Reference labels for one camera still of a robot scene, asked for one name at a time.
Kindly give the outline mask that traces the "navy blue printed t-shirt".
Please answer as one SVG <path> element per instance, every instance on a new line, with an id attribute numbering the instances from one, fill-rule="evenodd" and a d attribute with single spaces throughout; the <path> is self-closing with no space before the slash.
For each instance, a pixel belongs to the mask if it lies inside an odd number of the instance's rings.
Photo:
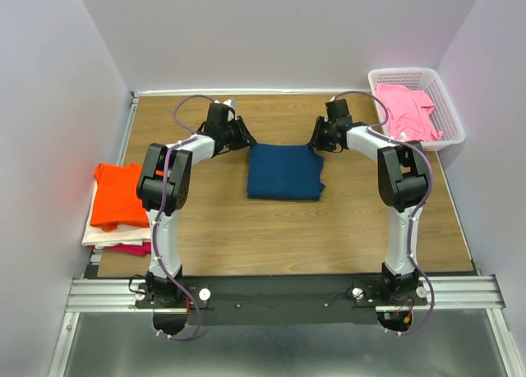
<path id="1" fill-rule="evenodd" d="M 257 144 L 250 148 L 247 197 L 318 201 L 324 159 L 310 145 Z"/>

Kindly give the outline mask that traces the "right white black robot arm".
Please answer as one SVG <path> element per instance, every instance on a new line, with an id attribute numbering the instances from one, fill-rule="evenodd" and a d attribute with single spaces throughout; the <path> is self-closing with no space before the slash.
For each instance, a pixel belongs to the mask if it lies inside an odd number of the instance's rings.
<path id="1" fill-rule="evenodd" d="M 332 98 L 325 110 L 316 119 L 310 146 L 357 151 L 377 164 L 378 193 L 389 210 L 389 240 L 375 289 L 383 302 L 397 304 L 419 287 L 418 225 L 431 194 L 432 166 L 420 143 L 396 140 L 355 122 L 345 99 Z"/>

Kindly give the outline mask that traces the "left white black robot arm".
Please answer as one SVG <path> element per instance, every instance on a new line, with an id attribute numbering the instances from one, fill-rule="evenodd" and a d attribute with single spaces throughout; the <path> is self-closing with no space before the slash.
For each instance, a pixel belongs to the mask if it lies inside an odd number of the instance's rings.
<path id="1" fill-rule="evenodd" d="M 187 202 L 192 168 L 255 143 L 242 117 L 236 114 L 234 100 L 227 99 L 212 101 L 206 120 L 185 140 L 148 147 L 136 186 L 150 221 L 151 262 L 145 275 L 145 297 L 172 307 L 186 296 L 176 282 L 182 276 L 178 224 L 179 212 Z"/>

